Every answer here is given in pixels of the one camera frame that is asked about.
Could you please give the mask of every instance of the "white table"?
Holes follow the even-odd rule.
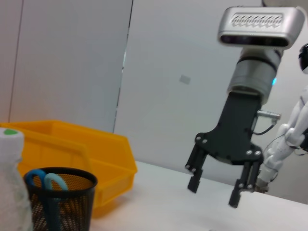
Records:
[[[234,209],[228,205],[230,185],[202,179],[193,194],[189,174],[137,164],[133,189],[105,207],[90,231],[308,230],[308,205],[243,192]]]

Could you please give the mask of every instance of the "black mesh pen holder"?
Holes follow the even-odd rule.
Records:
[[[61,190],[55,182],[52,182],[53,190],[43,189],[37,176],[33,178],[35,186],[26,184],[34,231],[88,231],[96,177],[75,168],[46,167],[41,170],[60,176],[68,191]]]

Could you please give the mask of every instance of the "white bottle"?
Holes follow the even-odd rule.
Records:
[[[31,206],[17,170],[24,148],[23,133],[0,128],[0,230],[32,231]]]

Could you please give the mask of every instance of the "yellow storage bin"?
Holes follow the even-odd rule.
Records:
[[[2,123],[25,134],[23,160],[18,169],[74,167],[98,178],[93,208],[128,191],[137,167],[126,137],[60,121]]]

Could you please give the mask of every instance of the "scissors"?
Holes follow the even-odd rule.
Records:
[[[68,190],[67,184],[65,181],[58,176],[57,174],[54,173],[48,173],[46,174],[43,170],[41,169],[34,169],[31,170],[30,172],[27,173],[26,175],[26,183],[32,186],[35,186],[35,183],[33,181],[33,178],[35,176],[38,176],[42,189],[46,190],[53,190],[52,187],[52,182],[56,182],[61,190]],[[60,216],[60,211],[58,207],[58,203],[61,201],[59,198],[42,198],[38,197],[38,199],[42,202],[43,205],[43,210],[45,213],[45,219],[47,223],[47,227],[49,228],[50,231],[60,231],[61,230],[61,224],[59,221],[59,216]]]

